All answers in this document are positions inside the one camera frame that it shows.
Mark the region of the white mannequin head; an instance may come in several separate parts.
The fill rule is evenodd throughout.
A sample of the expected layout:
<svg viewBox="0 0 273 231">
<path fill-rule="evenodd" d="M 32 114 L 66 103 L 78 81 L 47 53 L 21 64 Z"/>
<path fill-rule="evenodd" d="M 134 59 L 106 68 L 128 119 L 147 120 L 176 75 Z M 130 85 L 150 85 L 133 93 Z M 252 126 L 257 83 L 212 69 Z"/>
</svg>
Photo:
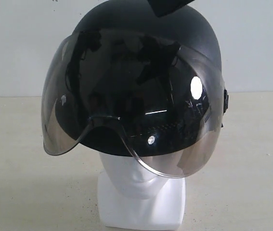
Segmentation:
<svg viewBox="0 0 273 231">
<path fill-rule="evenodd" d="M 175 231 L 185 211 L 185 180 L 158 176 L 134 158 L 100 153 L 100 221 L 106 227 Z"/>
</svg>

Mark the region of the black helmet with tinted visor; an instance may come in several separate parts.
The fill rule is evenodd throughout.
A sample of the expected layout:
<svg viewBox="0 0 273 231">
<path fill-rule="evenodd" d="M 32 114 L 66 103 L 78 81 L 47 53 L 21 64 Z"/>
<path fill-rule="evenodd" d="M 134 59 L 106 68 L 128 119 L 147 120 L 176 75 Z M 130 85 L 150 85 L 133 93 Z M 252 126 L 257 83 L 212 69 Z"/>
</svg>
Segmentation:
<svg viewBox="0 0 273 231">
<path fill-rule="evenodd" d="M 59 156 L 82 144 L 184 178 L 211 158 L 227 107 L 219 42 L 199 11 L 184 5 L 158 16 L 150 0 L 107 0 L 53 56 L 43 148 Z"/>
</svg>

